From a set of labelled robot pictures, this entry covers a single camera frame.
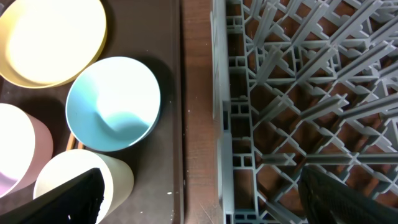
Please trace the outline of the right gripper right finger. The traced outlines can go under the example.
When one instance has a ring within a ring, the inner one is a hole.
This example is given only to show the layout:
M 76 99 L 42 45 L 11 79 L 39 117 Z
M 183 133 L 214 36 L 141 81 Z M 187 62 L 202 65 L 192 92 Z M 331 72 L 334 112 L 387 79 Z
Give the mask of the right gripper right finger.
M 361 195 L 326 174 L 304 167 L 298 192 L 309 224 L 397 224 L 397 210 Z

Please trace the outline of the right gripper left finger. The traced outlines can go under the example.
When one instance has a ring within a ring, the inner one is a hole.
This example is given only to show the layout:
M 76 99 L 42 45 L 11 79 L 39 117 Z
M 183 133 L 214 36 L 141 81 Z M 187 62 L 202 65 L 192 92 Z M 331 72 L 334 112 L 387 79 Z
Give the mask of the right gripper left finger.
M 1 224 L 95 224 L 104 179 L 92 168 L 33 201 L 1 215 Z

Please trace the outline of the pale green cup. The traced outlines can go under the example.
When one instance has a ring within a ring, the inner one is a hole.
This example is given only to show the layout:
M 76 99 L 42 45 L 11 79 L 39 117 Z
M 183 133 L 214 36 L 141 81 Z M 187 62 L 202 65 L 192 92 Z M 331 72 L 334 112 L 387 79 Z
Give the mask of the pale green cup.
M 128 198 L 134 186 L 131 168 L 119 159 L 85 149 L 62 152 L 41 170 L 34 185 L 33 198 L 92 168 L 99 168 L 104 179 L 104 200 L 96 221 L 101 222 Z

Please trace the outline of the pink bowl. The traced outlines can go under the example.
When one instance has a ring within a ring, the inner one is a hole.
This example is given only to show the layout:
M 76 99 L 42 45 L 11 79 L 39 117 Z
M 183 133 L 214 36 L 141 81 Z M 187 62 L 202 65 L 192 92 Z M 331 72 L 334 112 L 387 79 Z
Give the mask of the pink bowl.
M 52 158 L 48 127 L 20 108 L 1 104 L 1 197 L 34 183 Z

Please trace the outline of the light blue bowl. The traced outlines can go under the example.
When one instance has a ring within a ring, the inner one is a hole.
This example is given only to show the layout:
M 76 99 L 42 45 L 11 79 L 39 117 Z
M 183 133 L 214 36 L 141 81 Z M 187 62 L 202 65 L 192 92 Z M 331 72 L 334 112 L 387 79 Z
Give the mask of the light blue bowl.
M 160 104 L 159 83 L 146 65 L 129 57 L 109 57 L 76 78 L 65 114 L 77 140 L 111 152 L 145 138 L 159 120 Z

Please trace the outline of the yellow plate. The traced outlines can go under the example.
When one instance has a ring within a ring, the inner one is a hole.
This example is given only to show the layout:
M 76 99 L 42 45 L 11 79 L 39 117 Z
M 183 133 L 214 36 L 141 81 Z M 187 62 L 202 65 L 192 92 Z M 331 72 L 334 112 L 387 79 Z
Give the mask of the yellow plate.
M 24 88 L 74 80 L 104 49 L 100 0 L 18 0 L 1 15 L 1 76 Z

